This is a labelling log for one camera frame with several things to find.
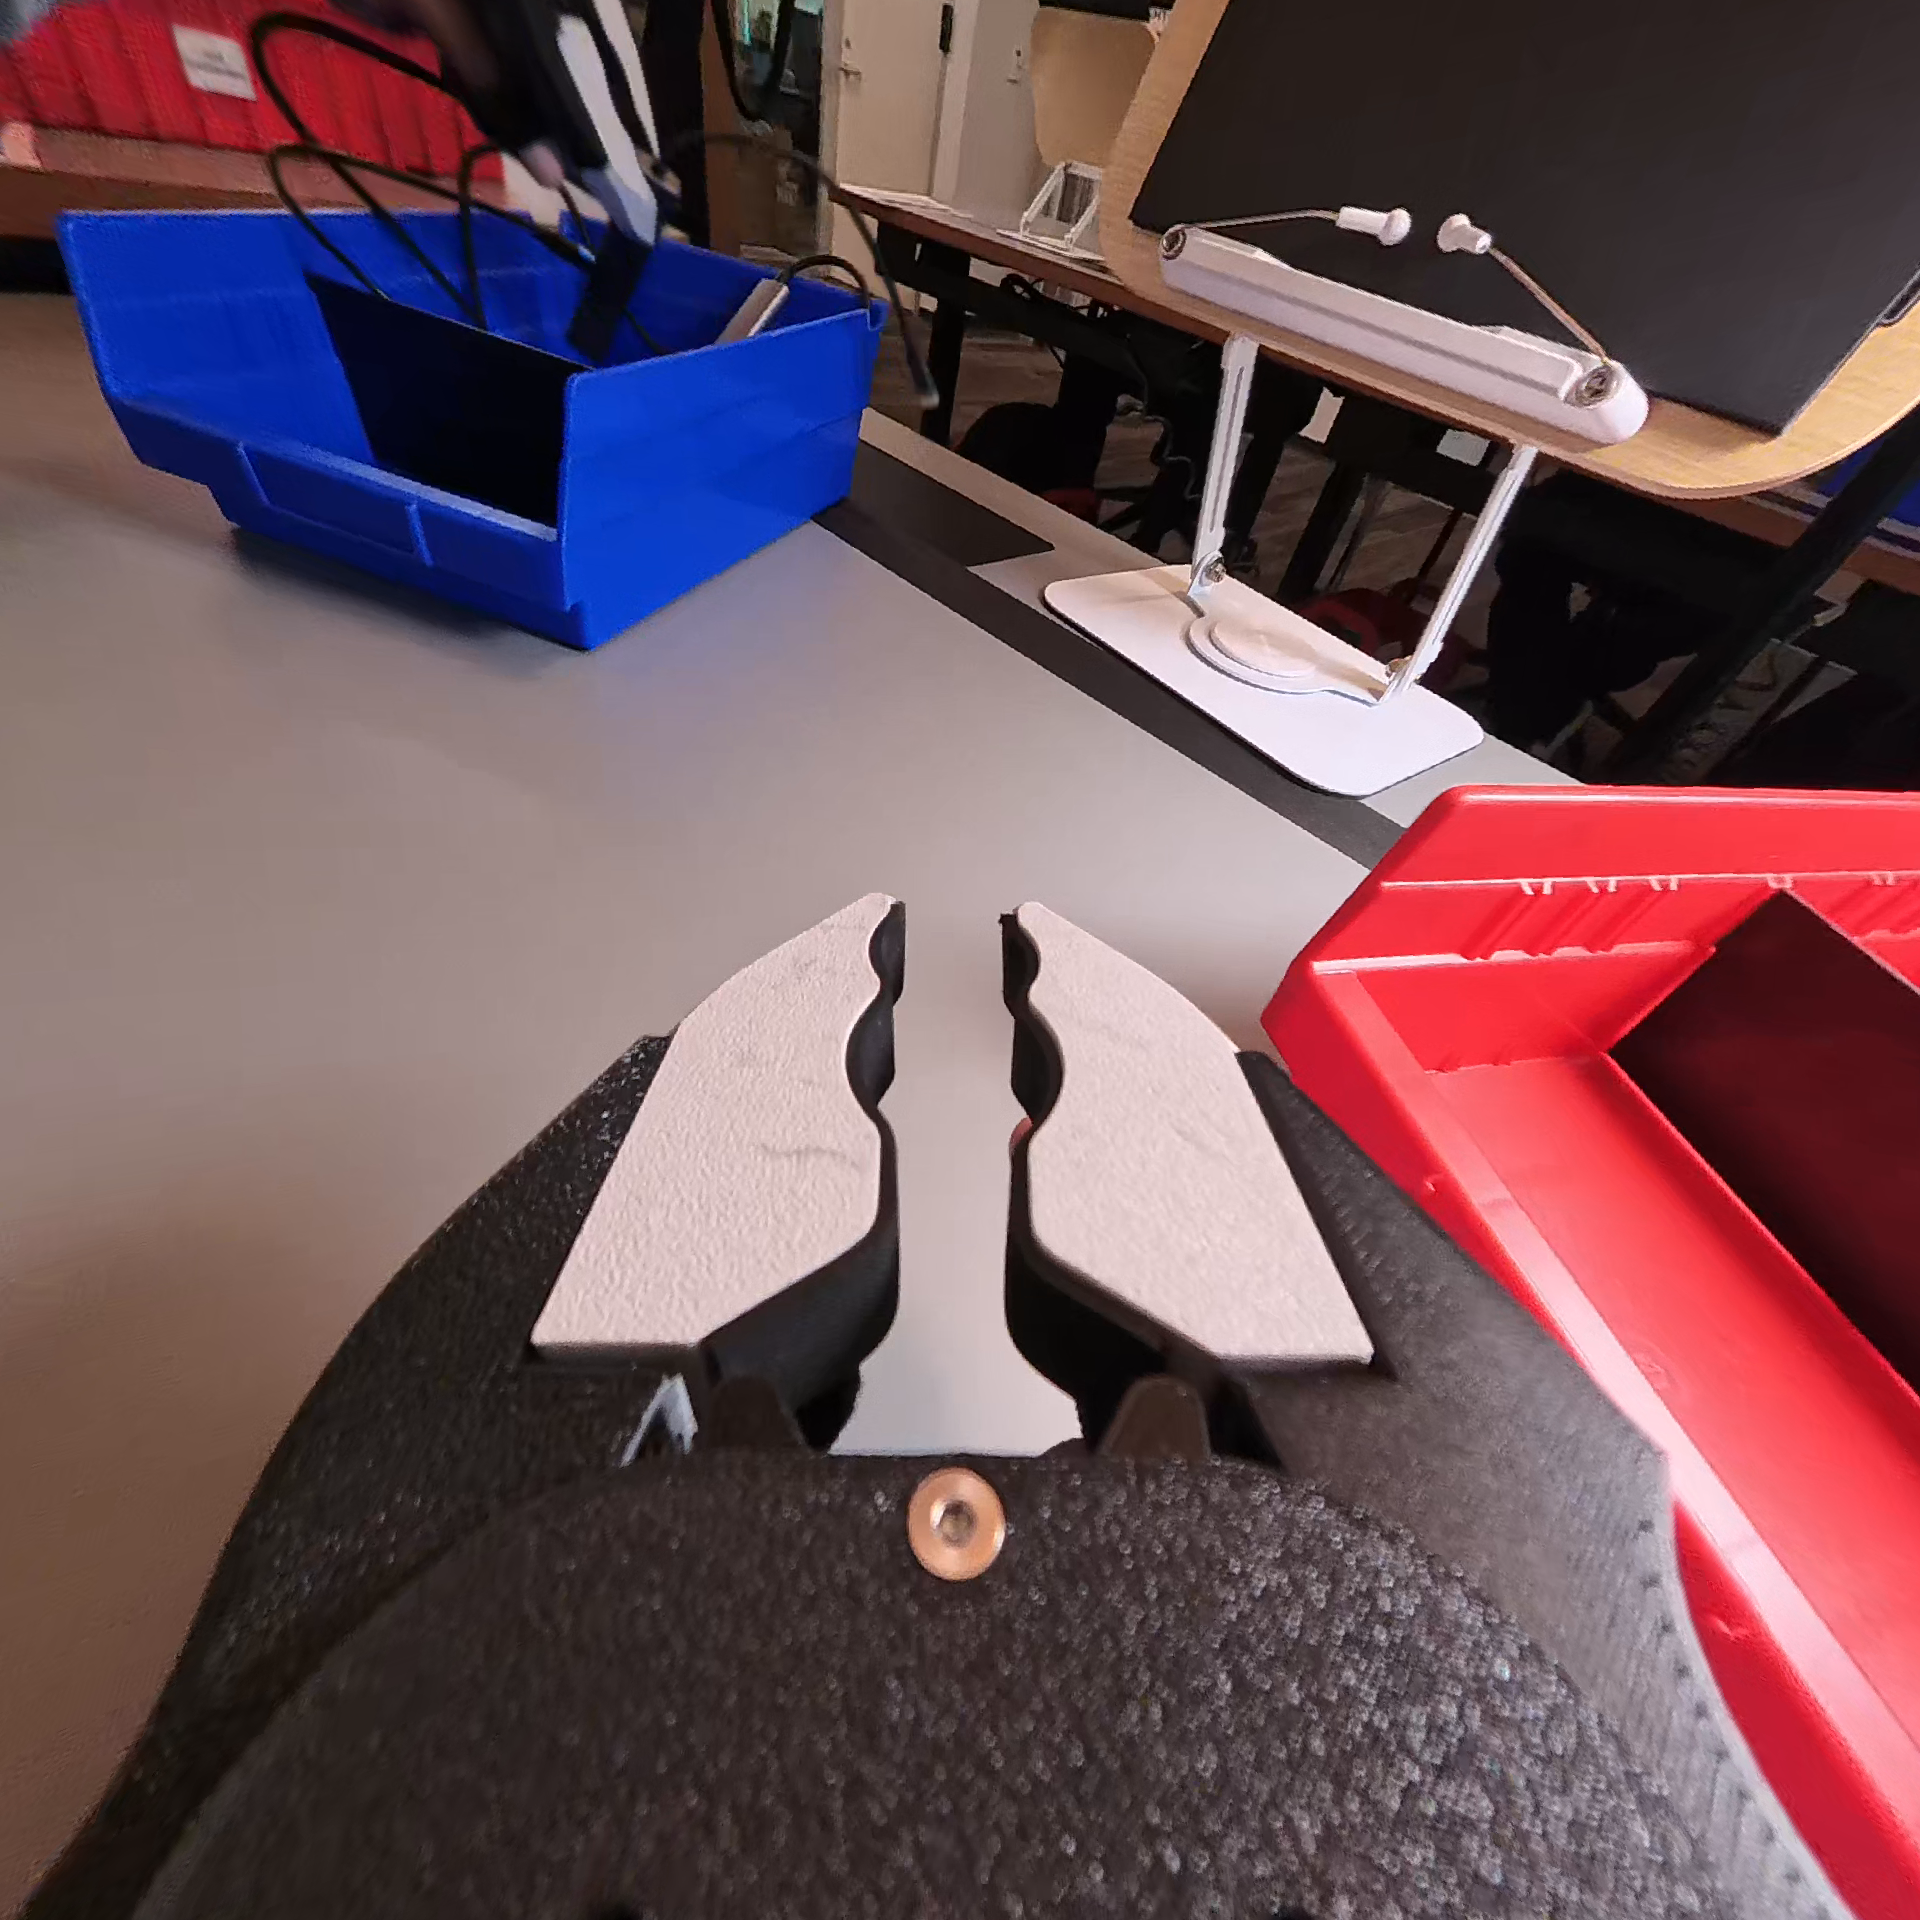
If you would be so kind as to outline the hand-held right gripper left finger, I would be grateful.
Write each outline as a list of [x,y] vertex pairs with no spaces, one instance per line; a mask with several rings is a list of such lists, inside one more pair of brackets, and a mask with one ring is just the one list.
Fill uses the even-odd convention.
[[704,1422],[763,1382],[826,1451],[899,1310],[905,904],[862,895],[674,1029],[531,1333],[572,1369],[650,1360]]

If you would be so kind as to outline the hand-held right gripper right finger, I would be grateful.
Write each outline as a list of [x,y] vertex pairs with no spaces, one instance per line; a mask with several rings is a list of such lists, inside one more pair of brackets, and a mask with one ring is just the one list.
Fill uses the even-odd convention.
[[1130,1392],[1188,1390],[1209,1442],[1241,1447],[1251,1379],[1351,1376],[1376,1341],[1255,1059],[1191,999],[1066,914],[1004,914],[1015,1022],[1004,1306],[1084,1443]]

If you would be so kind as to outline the red plastic bin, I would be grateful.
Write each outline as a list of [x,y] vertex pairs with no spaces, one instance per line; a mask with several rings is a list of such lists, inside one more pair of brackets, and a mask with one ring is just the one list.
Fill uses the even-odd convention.
[[1772,895],[1915,984],[1915,792],[1464,785],[1265,1031],[1667,1453],[1755,1759],[1854,1912],[1915,1915],[1915,1384],[1612,1057]]

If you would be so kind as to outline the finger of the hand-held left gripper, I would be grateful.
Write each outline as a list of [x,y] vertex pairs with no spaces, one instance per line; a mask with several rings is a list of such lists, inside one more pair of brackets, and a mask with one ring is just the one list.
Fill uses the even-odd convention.
[[608,215],[612,227],[634,247],[647,250],[662,238],[665,213],[665,177],[658,155],[638,149],[630,157],[611,157],[598,166],[567,153],[566,177],[583,186]]

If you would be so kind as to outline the blue plastic bin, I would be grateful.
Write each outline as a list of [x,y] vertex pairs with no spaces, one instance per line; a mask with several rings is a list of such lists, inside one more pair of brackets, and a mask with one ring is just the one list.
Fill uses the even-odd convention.
[[[585,264],[504,213],[71,213],[59,249],[140,461],[203,487],[250,535],[578,650],[848,494],[884,323],[882,303],[800,275],[776,323],[715,347],[776,274],[663,241],[612,354],[587,366],[567,341]],[[583,366],[558,525],[372,461],[308,271]]]

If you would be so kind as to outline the black bin divider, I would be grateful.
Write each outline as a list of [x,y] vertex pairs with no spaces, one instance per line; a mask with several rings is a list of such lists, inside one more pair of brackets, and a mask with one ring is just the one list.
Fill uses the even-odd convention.
[[1772,895],[1612,1046],[1625,1078],[1919,1384],[1919,990]]
[[558,525],[567,389],[582,363],[313,271],[305,280],[377,465]]

